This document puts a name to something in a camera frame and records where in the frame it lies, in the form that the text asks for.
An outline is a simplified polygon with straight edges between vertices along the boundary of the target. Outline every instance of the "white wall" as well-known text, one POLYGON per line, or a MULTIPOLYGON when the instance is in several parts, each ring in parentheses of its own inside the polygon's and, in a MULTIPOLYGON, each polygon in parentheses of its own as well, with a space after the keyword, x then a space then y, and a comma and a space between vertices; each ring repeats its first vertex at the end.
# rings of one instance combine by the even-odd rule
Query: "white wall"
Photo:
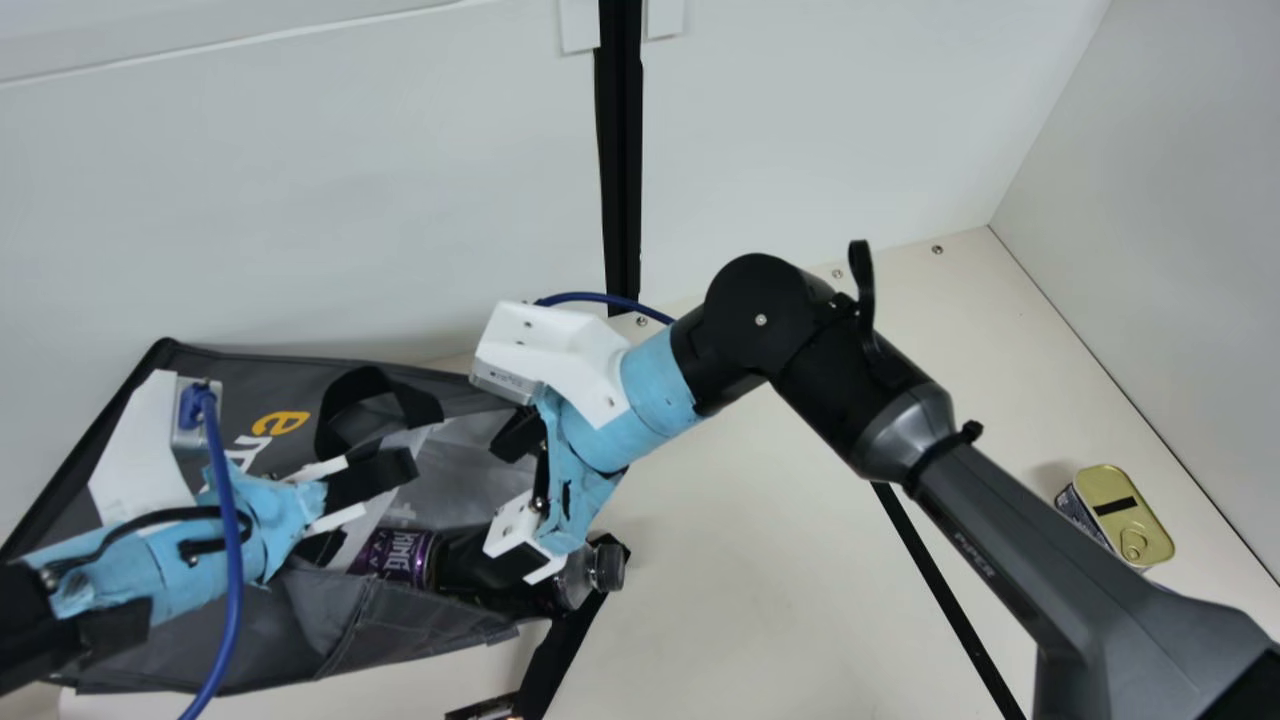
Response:
MULTIPOLYGON (((271 35, 195 49, 165 28, 236 37, 244 4, 78 1, 0 0, 26 28, 0 51, 0 534, 164 334, 415 360, 499 297, 603 286, 591 60, 558 55, 553 0, 262 0, 243 32, 271 35)), ((986 223, 1105 5, 691 0, 644 47, 645 299, 749 250, 986 223)))
POLYGON ((0 86, 0 536, 159 337, 421 360, 498 297, 602 284, 553 6, 0 86))
POLYGON ((1277 37, 1272 0, 1116 0, 992 223, 1272 574, 1277 37))
POLYGON ((690 0, 643 46, 645 292, 987 224, 1107 4, 690 0))

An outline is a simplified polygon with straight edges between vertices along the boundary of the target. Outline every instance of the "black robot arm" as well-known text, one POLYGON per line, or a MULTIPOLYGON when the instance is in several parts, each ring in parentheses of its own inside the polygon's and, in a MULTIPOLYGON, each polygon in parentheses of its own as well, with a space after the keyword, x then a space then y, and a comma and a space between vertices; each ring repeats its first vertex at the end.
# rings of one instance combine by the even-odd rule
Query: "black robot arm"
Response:
POLYGON ((874 331, 858 300, 768 255, 730 263, 672 329, 700 414, 768 382, 849 466, 897 483, 1039 647, 1036 717, 1263 717, 1280 660, 1245 614, 1158 588, 972 447, 950 395, 874 331))

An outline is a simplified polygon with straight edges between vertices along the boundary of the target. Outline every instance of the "bottle cap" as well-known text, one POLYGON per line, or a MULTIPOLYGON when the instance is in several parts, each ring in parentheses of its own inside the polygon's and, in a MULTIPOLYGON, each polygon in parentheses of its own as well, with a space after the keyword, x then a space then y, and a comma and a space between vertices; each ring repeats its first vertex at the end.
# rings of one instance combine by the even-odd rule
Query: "bottle cap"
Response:
POLYGON ((591 585, 600 592, 618 592, 627 578, 627 556, 621 544, 602 544, 595 548, 591 568, 591 585))

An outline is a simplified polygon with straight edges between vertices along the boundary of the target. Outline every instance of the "gold can lid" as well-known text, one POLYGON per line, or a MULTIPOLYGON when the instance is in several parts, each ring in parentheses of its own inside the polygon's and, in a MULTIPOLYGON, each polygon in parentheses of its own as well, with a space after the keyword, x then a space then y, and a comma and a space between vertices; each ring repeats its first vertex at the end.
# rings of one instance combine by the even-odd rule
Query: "gold can lid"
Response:
POLYGON ((1174 556, 1174 541, 1124 470, 1094 465, 1071 483, 1111 547, 1130 565, 1151 568, 1174 556))

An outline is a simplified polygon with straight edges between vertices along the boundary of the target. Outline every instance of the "white bracket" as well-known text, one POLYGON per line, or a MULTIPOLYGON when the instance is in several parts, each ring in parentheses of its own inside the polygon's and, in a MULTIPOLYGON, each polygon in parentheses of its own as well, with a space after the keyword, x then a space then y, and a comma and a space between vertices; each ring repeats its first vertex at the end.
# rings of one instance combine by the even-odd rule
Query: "white bracket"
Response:
POLYGON ((521 544, 527 544, 547 557, 547 564, 525 575, 525 582, 536 585, 538 583, 559 573, 564 568, 567 556, 556 555, 538 544, 534 533, 543 521, 543 516, 530 507, 534 501, 534 491, 526 491, 520 497, 498 509, 493 523, 489 524, 489 534, 485 536, 484 553, 489 557, 500 557, 521 544))
POLYGON ((645 38, 658 40, 685 32, 686 0, 648 0, 645 38))
POLYGON ((627 350, 627 338, 590 313, 502 301, 476 346, 471 383, 522 405, 548 384, 599 428, 631 409, 627 350))
POLYGON ((600 46, 599 0, 559 0, 561 50, 566 55, 600 46))

